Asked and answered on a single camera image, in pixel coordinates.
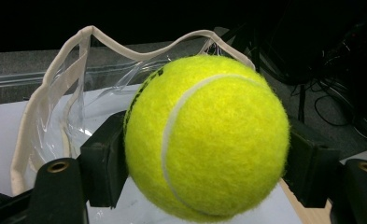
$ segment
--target tennis ball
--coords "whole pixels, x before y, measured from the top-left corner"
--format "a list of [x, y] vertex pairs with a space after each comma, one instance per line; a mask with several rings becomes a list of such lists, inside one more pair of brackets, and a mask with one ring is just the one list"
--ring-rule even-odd
[[225, 56], [152, 73], [124, 121], [130, 176], [166, 213], [227, 220], [257, 207], [284, 172], [289, 121], [266, 80]]

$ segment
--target yellow tennis ball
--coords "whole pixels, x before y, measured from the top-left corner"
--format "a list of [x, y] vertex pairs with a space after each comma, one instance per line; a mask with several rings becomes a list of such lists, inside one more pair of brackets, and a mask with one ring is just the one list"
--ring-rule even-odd
[[289, 121], [266, 80], [224, 56], [166, 64], [128, 108], [125, 153], [143, 194], [165, 212], [221, 221], [259, 205], [283, 175]]

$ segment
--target white bag strap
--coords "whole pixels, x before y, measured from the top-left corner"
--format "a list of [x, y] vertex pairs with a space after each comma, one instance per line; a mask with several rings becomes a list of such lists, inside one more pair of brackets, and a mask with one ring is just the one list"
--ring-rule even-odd
[[[205, 50], [212, 44], [216, 44], [236, 60], [255, 69], [254, 64], [246, 55], [225, 43], [218, 35], [216, 35], [216, 33], [208, 30], [199, 30], [188, 33], [181, 36], [179, 39], [164, 48], [157, 49], [152, 52], [140, 53], [117, 43], [115, 40], [102, 33], [95, 26], [87, 26], [81, 29], [76, 35], [72, 36], [64, 43], [63, 47], [52, 61], [49, 69], [44, 75], [41, 86], [32, 94], [31, 99], [25, 108], [21, 119], [16, 149], [11, 163], [11, 187], [12, 193], [14, 195], [21, 194], [28, 190], [24, 179], [24, 174], [28, 167], [28, 160], [31, 161], [30, 165], [33, 166], [35, 170], [38, 170], [41, 165], [44, 164], [44, 160], [40, 158], [40, 155], [34, 151], [32, 139], [30, 139], [28, 136], [30, 135], [28, 133], [37, 132], [35, 127], [36, 116], [40, 116], [42, 118], [40, 121], [44, 125], [47, 125], [49, 116], [54, 109], [54, 106], [56, 106], [58, 103], [58, 100], [73, 85], [73, 83], [75, 83], [79, 77], [84, 74], [91, 35], [96, 37], [101, 43], [110, 49], [113, 49], [120, 55], [139, 62], [146, 61], [161, 55], [187, 38], [193, 36], [204, 36], [208, 37], [209, 40], [199, 53], [204, 53]], [[71, 50], [77, 45], [80, 46], [79, 58], [72, 63], [64, 71], [64, 73], [55, 79], [55, 74], [57, 74], [58, 69], [60, 69], [60, 67], [63, 65]], [[53, 94], [56, 95], [54, 95], [54, 97], [48, 97], [49, 92], [53, 92]], [[40, 114], [36, 114], [36, 109], [39, 107], [41, 107], [43, 110]], [[65, 144], [66, 141], [68, 141], [66, 136], [63, 136], [63, 140]]]

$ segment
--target tennis ball seam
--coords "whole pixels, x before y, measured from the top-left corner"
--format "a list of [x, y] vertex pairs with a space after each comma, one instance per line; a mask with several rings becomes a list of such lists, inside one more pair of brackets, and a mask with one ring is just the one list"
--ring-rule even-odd
[[189, 100], [190, 97], [194, 93], [196, 93], [198, 90], [205, 87], [206, 85], [210, 84], [211, 82], [222, 79], [222, 78], [227, 78], [227, 77], [241, 78], [243, 80], [251, 82], [252, 84], [256, 85], [257, 87], [264, 88], [260, 83], [256, 82], [255, 80], [253, 80], [249, 77], [244, 77], [244, 76], [237, 75], [237, 74], [219, 74], [219, 75], [214, 75], [212, 77], [204, 78], [204, 79], [200, 80], [195, 85], [193, 85], [192, 87], [190, 87], [189, 89], [187, 89], [186, 91], [183, 92], [183, 94], [180, 96], [180, 98], [177, 100], [176, 104], [172, 108], [172, 110], [171, 110], [171, 112], [168, 116], [168, 119], [166, 121], [165, 127], [163, 129], [163, 133], [162, 133], [162, 148], [161, 148], [161, 151], [162, 151], [162, 153], [161, 153], [161, 163], [162, 164], [161, 164], [161, 167], [162, 167], [162, 174], [163, 174], [163, 177], [165, 179], [165, 182], [167, 183], [169, 189], [172, 191], [172, 193], [174, 194], [174, 196], [176, 197], [177, 200], [179, 200], [181, 203], [185, 204], [190, 209], [193, 209], [193, 210], [195, 210], [195, 211], [197, 211], [201, 214], [208, 215], [208, 216], [214, 216], [214, 215], [211, 215], [211, 214], [208, 214], [207, 212], [204, 212], [204, 211], [193, 208], [187, 202], [185, 202], [181, 197], [179, 197], [176, 190], [172, 186], [172, 183], [171, 183], [170, 178], [169, 178], [168, 171], [166, 169], [166, 153], [168, 151], [170, 133], [173, 130], [174, 124], [175, 124], [176, 119], [177, 119], [178, 112], [183, 107], [183, 105], [187, 102], [187, 100]]

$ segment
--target clear plastic bag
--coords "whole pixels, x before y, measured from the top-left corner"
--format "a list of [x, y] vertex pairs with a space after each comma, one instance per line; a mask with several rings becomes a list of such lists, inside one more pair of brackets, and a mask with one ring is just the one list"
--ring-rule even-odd
[[[195, 31], [154, 46], [150, 52], [128, 49], [94, 26], [65, 42], [21, 119], [11, 164], [14, 195], [34, 186], [36, 172], [46, 162], [76, 158], [92, 133], [110, 115], [125, 110], [139, 85], [164, 64], [195, 54], [219, 54], [254, 68], [247, 56], [212, 31]], [[130, 177], [115, 209], [88, 208], [91, 223], [186, 223], [147, 201]], [[247, 220], [238, 217], [234, 223]]]

